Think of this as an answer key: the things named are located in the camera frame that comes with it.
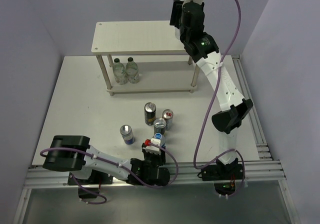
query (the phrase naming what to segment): white wall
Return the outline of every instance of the white wall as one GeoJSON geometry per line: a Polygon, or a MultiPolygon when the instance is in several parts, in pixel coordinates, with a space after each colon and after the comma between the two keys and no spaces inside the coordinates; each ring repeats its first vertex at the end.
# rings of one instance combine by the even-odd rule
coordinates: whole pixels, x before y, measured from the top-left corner
{"type": "MultiPolygon", "coordinates": [[[[169,20],[173,0],[30,0],[65,56],[91,55],[95,26],[101,21],[169,20]]],[[[268,0],[239,0],[242,25],[231,54],[241,54],[268,0]]],[[[222,52],[237,26],[233,0],[205,0],[205,29],[222,52]]]]}
{"type": "Polygon", "coordinates": [[[269,0],[242,56],[304,224],[320,220],[320,0],[269,0]]]}
{"type": "Polygon", "coordinates": [[[61,66],[28,0],[0,0],[0,223],[11,223],[61,66]]]}

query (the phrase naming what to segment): white shelf board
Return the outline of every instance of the white shelf board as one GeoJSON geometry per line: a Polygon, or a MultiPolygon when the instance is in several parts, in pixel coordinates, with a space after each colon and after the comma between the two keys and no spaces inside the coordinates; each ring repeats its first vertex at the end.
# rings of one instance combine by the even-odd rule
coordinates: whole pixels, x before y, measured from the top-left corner
{"type": "MultiPolygon", "coordinates": [[[[119,58],[126,65],[129,56],[113,56],[119,58]]],[[[161,91],[189,91],[197,87],[191,87],[195,72],[193,65],[188,64],[187,55],[152,55],[132,56],[138,64],[140,82],[136,84],[127,83],[119,85],[108,64],[107,57],[103,57],[113,93],[136,93],[136,92],[161,92],[161,91]]]]}
{"type": "Polygon", "coordinates": [[[95,55],[186,54],[168,20],[98,22],[91,51],[95,55]]]}
{"type": "MultiPolygon", "coordinates": [[[[223,62],[240,88],[230,56],[223,62]]],[[[66,56],[53,92],[33,165],[42,165],[39,152],[49,148],[55,135],[83,135],[98,150],[119,158],[143,160],[141,144],[153,136],[153,126],[144,121],[144,105],[153,102],[159,117],[164,109],[174,112],[173,126],[166,133],[166,147],[178,162],[192,162],[201,125],[213,89],[200,72],[197,91],[166,93],[133,93],[110,96],[106,92],[101,69],[95,56],[66,56]],[[136,141],[126,145],[119,129],[128,124],[136,141]]],[[[210,116],[220,111],[215,101],[210,116]]],[[[246,161],[259,161],[254,134],[248,116],[237,136],[237,149],[246,161]]],[[[210,161],[219,154],[218,131],[208,119],[198,153],[198,161],[210,161]]]]}

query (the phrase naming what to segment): cable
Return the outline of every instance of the cable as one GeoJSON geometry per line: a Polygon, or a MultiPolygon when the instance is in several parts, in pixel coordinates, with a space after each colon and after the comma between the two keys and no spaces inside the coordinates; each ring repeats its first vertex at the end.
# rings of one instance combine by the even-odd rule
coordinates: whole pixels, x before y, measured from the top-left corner
{"type": "MultiPolygon", "coordinates": [[[[238,10],[238,23],[237,23],[237,26],[236,26],[236,29],[235,29],[235,33],[233,35],[233,38],[229,44],[229,46],[227,47],[225,53],[223,54],[222,58],[221,58],[221,63],[224,61],[226,55],[228,54],[229,50],[231,49],[232,45],[234,44],[236,38],[237,38],[237,35],[239,33],[239,29],[240,29],[240,24],[241,24],[241,8],[240,8],[240,4],[239,4],[239,1],[238,0],[234,0],[235,1],[235,4],[236,4],[236,7],[237,7],[237,10],[238,10]]],[[[201,143],[201,140],[202,140],[202,137],[203,137],[203,134],[204,134],[204,131],[205,131],[205,127],[206,127],[206,124],[207,124],[207,120],[208,120],[208,117],[209,117],[209,114],[210,114],[210,111],[211,111],[211,108],[214,104],[214,101],[216,99],[216,96],[217,96],[217,92],[218,92],[218,89],[219,89],[219,85],[220,85],[220,80],[221,80],[221,67],[218,68],[218,78],[217,78],[217,82],[216,82],[216,86],[215,86],[215,89],[214,89],[214,92],[213,92],[213,96],[211,98],[211,101],[210,101],[210,104],[208,106],[208,109],[205,113],[205,116],[204,116],[204,120],[203,120],[203,123],[202,123],[202,127],[201,127],[201,130],[200,130],[200,134],[199,134],[199,138],[198,138],[198,141],[197,141],[197,144],[196,144],[196,147],[195,147],[195,151],[194,151],[194,156],[193,156],[193,166],[195,169],[197,170],[201,170],[202,168],[205,168],[207,166],[209,166],[210,164],[214,163],[217,159],[219,159],[220,157],[222,157],[224,154],[226,153],[229,153],[229,152],[236,152],[238,153],[238,155],[240,156],[241,158],[241,162],[242,162],[242,166],[243,166],[243,175],[242,175],[242,180],[241,180],[241,184],[240,184],[240,187],[236,189],[236,191],[231,194],[230,196],[233,196],[235,195],[238,190],[240,190],[244,184],[244,180],[245,180],[245,162],[244,162],[244,159],[242,157],[242,155],[240,154],[240,152],[236,149],[229,149],[229,150],[226,150],[224,151],[223,153],[221,153],[220,155],[218,155],[217,157],[215,157],[214,159],[212,159],[211,161],[209,161],[208,163],[206,163],[205,165],[203,166],[197,166],[197,155],[198,155],[198,151],[199,151],[199,147],[200,147],[200,143],[201,143]]]]}
{"type": "MultiPolygon", "coordinates": [[[[160,147],[160,146],[157,146],[153,143],[149,143],[150,146],[153,146],[153,147],[156,147],[156,148],[159,148],[160,150],[164,151],[165,153],[167,153],[171,158],[172,160],[174,161],[174,164],[175,164],[175,175],[174,177],[172,178],[172,180],[166,185],[166,186],[169,186],[171,185],[176,179],[177,179],[177,176],[179,174],[179,166],[178,166],[178,162],[177,160],[175,159],[175,157],[166,149],[160,147]]],[[[80,153],[82,155],[85,155],[85,156],[88,156],[90,158],[93,158],[94,157],[94,154],[90,154],[88,152],[85,152],[83,150],[78,150],[78,149],[75,149],[75,148],[69,148],[69,147],[52,147],[52,148],[47,148],[47,149],[44,149],[42,151],[40,151],[40,156],[46,158],[47,155],[44,155],[45,152],[50,152],[50,151],[69,151],[69,152],[75,152],[75,153],[80,153]]],[[[145,183],[143,180],[141,180],[138,176],[136,176],[130,169],[128,169],[127,167],[125,166],[122,166],[120,165],[119,163],[116,163],[116,162],[113,162],[111,160],[108,160],[108,159],[105,159],[105,158],[102,158],[100,156],[97,156],[96,157],[97,160],[100,160],[102,162],[105,162],[105,163],[109,163],[109,164],[112,164],[116,167],[119,167],[119,168],[122,168],[124,170],[126,170],[127,172],[129,172],[138,182],[140,182],[142,185],[146,186],[146,187],[149,187],[149,188],[155,188],[155,189],[158,189],[158,188],[163,188],[163,187],[166,187],[166,186],[156,186],[156,185],[149,185],[147,183],[145,183]]],[[[105,199],[105,201],[103,203],[105,203],[107,201],[106,197],[103,196],[103,195],[100,195],[100,194],[97,194],[97,193],[94,193],[92,191],[89,191],[87,189],[85,189],[83,186],[81,186],[77,180],[75,179],[75,177],[72,175],[73,179],[75,180],[75,183],[82,189],[84,190],[85,192],[88,192],[90,194],[93,194],[97,197],[102,197],[103,199],[105,199]]],[[[88,201],[88,204],[103,204],[102,202],[89,202],[88,201]]]]}

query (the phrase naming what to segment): red object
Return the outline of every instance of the red object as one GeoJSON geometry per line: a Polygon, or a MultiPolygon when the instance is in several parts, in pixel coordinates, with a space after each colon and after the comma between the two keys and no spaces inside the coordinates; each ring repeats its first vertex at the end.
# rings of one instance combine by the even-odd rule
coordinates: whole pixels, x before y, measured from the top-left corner
{"type": "Polygon", "coordinates": [[[145,140],[145,142],[144,142],[144,144],[145,144],[146,146],[150,146],[150,143],[151,143],[151,141],[150,141],[149,139],[145,140]]]}

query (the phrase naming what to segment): glass bottle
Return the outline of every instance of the glass bottle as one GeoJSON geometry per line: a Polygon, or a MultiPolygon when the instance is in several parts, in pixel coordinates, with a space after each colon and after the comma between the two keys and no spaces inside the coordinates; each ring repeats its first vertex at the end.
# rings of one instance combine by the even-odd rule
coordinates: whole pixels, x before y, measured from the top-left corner
{"type": "Polygon", "coordinates": [[[128,63],[125,66],[125,71],[130,83],[135,84],[140,81],[138,65],[134,62],[134,59],[132,57],[128,58],[128,63]]]}
{"type": "Polygon", "coordinates": [[[125,65],[120,62],[119,58],[114,59],[112,70],[115,81],[119,83],[119,85],[123,85],[128,82],[125,65]]]}

